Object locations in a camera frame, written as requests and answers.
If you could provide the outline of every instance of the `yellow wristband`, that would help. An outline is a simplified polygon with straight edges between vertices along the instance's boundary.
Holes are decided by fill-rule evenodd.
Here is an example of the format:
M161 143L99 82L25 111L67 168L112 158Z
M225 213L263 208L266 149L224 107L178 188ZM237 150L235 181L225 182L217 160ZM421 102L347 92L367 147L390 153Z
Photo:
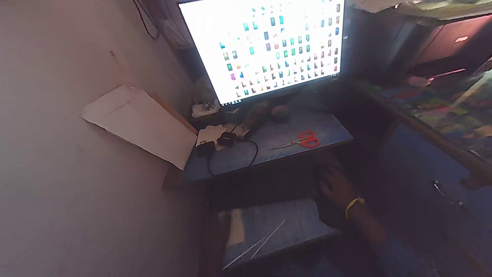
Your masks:
M350 201L350 203L347 205L347 208L345 209L345 217L347 218L347 220L348 220L348 209L350 209L357 201L359 201L362 204L366 202L364 198L360 198L360 197L357 197L356 199Z

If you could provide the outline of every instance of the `wooden cabinet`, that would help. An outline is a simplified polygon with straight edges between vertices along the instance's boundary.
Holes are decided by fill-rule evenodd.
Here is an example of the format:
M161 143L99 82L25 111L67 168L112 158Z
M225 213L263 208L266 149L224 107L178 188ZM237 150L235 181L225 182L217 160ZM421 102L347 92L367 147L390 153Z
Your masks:
M390 207L382 217L393 232L444 276L491 275L492 188L462 186L468 169L405 125L378 156Z

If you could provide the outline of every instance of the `small round object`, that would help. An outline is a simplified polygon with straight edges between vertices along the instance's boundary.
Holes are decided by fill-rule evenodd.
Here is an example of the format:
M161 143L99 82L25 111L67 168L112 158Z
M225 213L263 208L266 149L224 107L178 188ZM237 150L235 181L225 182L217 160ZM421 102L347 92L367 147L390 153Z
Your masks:
M272 121L275 123L285 123L290 120L290 109L285 105L275 106L271 114Z

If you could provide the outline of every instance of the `computer monitor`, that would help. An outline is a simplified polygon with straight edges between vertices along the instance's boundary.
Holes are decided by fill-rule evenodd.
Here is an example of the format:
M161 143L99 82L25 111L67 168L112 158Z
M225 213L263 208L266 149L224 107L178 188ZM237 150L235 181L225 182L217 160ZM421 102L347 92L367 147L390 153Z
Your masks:
M340 72L344 0L198 0L179 7L221 105Z

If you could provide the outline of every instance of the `scissors blade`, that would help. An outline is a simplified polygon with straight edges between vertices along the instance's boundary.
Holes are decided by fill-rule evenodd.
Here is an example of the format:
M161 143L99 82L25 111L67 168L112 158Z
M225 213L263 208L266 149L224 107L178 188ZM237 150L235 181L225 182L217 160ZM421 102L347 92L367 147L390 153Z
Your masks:
M287 147L287 146L289 146L289 145L291 145L291 144L290 144L290 143L284 143L284 144L281 144L281 145L279 145L279 146L275 146L275 147L273 147L273 148L270 148L270 150L279 149L279 148L284 148L284 147Z
M291 145L294 145L296 143L300 143L301 141L304 141L306 139L309 139L309 138L303 138L303 139L298 139L298 140L295 140L295 141L291 141L289 143L284 143L284 144L281 144L277 147L274 147L274 148L270 148L270 150L273 150L273 149L279 149L279 148L284 148L284 147L287 147L287 146L291 146Z

